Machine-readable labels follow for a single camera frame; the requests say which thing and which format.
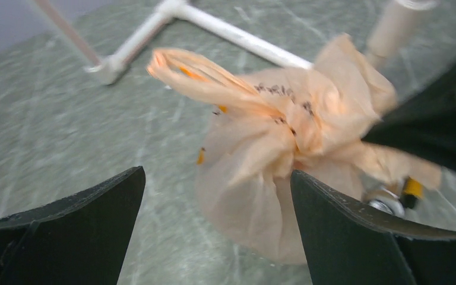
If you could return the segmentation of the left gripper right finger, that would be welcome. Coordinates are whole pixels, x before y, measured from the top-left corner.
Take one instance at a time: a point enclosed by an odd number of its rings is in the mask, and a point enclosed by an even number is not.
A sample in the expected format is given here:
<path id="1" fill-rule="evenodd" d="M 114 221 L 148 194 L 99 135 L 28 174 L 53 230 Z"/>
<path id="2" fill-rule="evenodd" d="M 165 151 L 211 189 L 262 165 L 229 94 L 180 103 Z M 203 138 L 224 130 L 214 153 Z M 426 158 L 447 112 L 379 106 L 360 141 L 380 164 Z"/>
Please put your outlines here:
<path id="1" fill-rule="evenodd" d="M 313 284 L 456 284 L 455 231 L 379 211 L 299 170 L 290 189 Z"/>

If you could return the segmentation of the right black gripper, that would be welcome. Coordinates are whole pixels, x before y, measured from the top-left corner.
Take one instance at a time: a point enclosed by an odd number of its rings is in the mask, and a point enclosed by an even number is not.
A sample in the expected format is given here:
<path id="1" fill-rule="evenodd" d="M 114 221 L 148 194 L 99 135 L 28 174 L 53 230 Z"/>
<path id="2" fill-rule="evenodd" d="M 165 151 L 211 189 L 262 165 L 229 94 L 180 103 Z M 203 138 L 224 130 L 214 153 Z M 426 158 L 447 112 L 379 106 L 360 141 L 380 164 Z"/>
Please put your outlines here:
<path id="1" fill-rule="evenodd" d="M 456 171 L 456 63 L 363 137 Z"/>

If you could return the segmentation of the orange plastic bag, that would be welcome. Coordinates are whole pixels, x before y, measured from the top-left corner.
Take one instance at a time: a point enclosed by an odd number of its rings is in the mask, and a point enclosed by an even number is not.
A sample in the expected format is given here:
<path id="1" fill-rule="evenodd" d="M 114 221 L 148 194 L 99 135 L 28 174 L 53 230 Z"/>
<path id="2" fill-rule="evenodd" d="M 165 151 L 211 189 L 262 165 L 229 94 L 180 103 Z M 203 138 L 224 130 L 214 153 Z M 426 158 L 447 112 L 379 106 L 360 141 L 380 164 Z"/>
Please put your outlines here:
<path id="1" fill-rule="evenodd" d="M 396 107 L 397 95 L 348 34 L 330 40 L 310 68 L 233 75 L 200 54 L 157 48 L 147 71 L 214 106 L 197 160 L 199 207 L 216 230 L 275 262 L 306 262 L 290 190 L 294 170 L 356 200 L 364 174 L 388 184 L 441 185 L 437 164 L 362 141 Z"/>

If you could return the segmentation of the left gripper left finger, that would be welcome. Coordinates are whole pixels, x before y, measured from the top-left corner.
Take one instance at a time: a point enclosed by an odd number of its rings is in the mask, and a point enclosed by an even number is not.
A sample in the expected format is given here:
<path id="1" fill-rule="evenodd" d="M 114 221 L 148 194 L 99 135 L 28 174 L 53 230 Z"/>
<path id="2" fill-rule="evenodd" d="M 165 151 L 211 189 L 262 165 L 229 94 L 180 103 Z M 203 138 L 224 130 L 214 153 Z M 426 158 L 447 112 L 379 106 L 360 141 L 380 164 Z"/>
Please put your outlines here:
<path id="1" fill-rule="evenodd" d="M 145 171 L 0 219 L 0 284 L 116 284 L 140 210 Z"/>

